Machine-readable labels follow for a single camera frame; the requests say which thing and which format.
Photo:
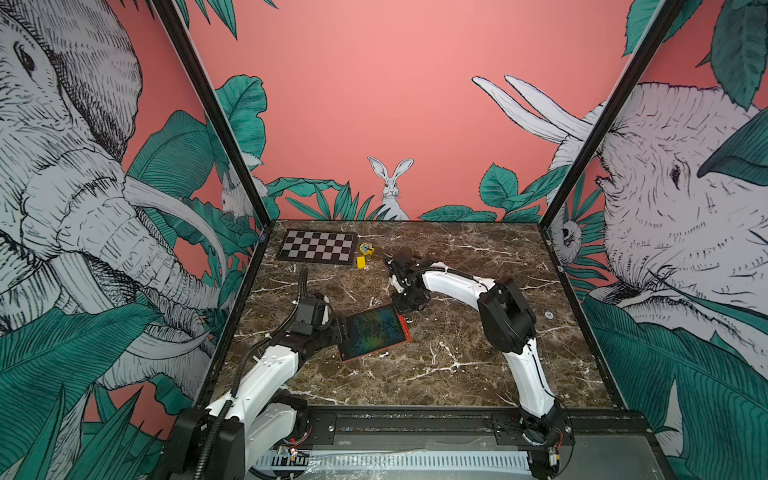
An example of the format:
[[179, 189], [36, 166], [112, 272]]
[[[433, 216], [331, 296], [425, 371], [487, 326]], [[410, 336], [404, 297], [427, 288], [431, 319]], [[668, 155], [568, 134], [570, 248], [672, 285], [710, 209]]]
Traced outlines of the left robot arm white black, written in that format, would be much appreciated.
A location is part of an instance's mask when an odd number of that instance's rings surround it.
[[231, 389], [176, 420], [152, 479], [243, 479], [273, 445], [301, 438], [306, 404], [279, 392], [316, 352], [342, 342], [344, 317], [321, 294], [300, 299], [256, 365], [238, 370]]

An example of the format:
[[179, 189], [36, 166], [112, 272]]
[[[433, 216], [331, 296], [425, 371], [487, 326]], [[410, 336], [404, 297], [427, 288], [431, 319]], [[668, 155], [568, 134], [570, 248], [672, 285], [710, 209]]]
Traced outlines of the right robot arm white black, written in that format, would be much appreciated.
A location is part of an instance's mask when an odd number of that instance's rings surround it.
[[399, 313], [424, 309], [434, 293], [478, 312], [486, 339], [503, 354], [514, 378], [524, 438], [534, 446], [560, 446], [567, 433], [562, 403], [543, 372], [535, 314], [514, 279], [478, 277], [404, 253], [385, 258], [384, 264]]

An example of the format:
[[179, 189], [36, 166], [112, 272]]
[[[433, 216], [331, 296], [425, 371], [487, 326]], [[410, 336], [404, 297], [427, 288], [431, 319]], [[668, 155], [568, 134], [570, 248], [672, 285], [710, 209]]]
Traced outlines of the red writing tablet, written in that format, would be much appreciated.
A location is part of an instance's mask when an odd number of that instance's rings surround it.
[[347, 338], [338, 345], [342, 363], [411, 341], [405, 318], [392, 304], [359, 312], [345, 319]]

